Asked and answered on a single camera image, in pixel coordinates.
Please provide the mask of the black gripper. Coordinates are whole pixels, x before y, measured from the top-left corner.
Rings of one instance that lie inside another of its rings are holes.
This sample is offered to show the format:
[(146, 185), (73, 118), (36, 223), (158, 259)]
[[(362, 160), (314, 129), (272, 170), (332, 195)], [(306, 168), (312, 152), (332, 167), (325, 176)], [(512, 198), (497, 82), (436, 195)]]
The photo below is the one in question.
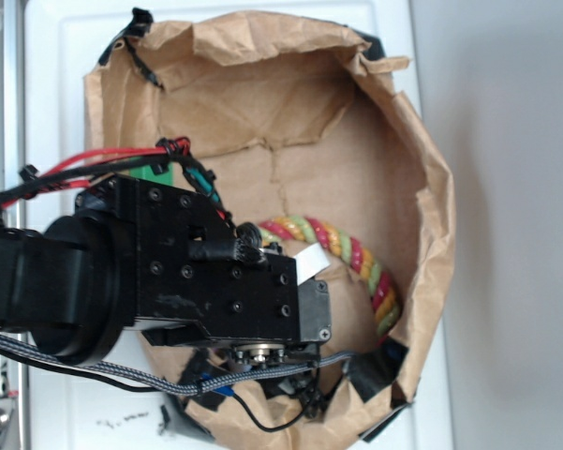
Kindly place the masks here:
[(202, 194), (114, 175), (80, 194), (75, 216), (111, 254), (117, 318), (154, 346), (296, 364), (331, 338), (325, 282), (299, 280), (294, 258), (233, 229)]

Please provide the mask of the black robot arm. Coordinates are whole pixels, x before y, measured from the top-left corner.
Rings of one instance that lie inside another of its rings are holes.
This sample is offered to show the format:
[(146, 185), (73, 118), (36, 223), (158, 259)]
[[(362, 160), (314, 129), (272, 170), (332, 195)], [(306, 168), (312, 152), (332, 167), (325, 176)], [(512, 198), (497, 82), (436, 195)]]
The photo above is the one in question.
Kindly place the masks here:
[(331, 337), (331, 302), (251, 224), (233, 228), (204, 195), (137, 178), (84, 190), (45, 232), (0, 229), (0, 331), (85, 366), (125, 330), (245, 364), (308, 361)]

